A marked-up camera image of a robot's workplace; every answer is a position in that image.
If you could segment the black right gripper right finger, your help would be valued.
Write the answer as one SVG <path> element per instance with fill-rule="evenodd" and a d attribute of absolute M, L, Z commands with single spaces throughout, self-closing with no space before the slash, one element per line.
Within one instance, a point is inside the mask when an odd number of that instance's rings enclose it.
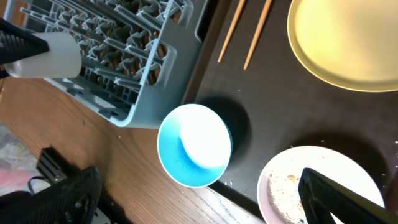
<path fill-rule="evenodd" d="M 308 224 L 343 223 L 395 224 L 397 216 L 323 174 L 305 168 L 298 192 Z"/>

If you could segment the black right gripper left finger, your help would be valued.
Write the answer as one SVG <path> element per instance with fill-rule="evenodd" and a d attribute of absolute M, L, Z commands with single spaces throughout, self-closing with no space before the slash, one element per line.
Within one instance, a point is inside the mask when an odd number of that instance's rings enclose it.
<path fill-rule="evenodd" d="M 101 197 L 101 177 L 91 166 L 36 194 L 1 196 L 1 224 L 91 223 Z"/>

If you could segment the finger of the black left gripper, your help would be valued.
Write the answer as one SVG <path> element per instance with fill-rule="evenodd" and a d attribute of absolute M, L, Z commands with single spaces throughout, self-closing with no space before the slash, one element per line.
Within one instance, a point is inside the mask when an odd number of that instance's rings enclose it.
<path fill-rule="evenodd" d="M 1 19 L 1 65 L 48 52 L 48 43 Z"/>

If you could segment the white pink bowl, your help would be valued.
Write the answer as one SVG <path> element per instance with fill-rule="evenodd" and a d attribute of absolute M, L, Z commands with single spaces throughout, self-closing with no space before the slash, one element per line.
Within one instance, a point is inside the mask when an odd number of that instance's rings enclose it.
<path fill-rule="evenodd" d="M 274 156 L 260 174 L 257 203 L 267 223 L 307 222 L 299 195 L 300 178 L 307 167 L 384 206 L 376 183 L 354 160 L 324 147 L 299 146 Z"/>

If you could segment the white cup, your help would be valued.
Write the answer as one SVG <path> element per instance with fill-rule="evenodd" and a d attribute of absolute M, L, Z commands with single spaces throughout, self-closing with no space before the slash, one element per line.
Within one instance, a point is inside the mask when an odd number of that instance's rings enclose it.
<path fill-rule="evenodd" d="M 16 78 L 75 78 L 81 70 L 80 48 L 67 32 L 35 33 L 49 46 L 49 51 L 5 64 L 5 70 Z"/>

